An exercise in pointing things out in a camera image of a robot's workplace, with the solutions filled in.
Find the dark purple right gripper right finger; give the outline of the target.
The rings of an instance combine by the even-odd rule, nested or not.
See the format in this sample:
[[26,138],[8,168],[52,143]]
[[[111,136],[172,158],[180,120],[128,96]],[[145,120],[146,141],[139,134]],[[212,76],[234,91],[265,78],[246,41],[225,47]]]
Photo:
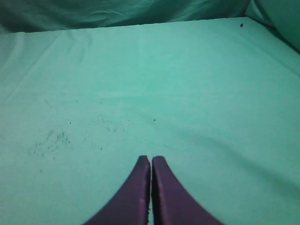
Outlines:
[[182,186],[163,156],[152,159],[152,208],[155,225],[221,225]]

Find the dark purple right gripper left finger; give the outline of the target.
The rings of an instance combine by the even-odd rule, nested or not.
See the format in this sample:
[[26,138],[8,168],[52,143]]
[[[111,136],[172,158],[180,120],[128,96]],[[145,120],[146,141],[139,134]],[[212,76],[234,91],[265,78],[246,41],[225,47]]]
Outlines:
[[150,204],[150,162],[138,160],[120,189],[86,225],[146,225]]

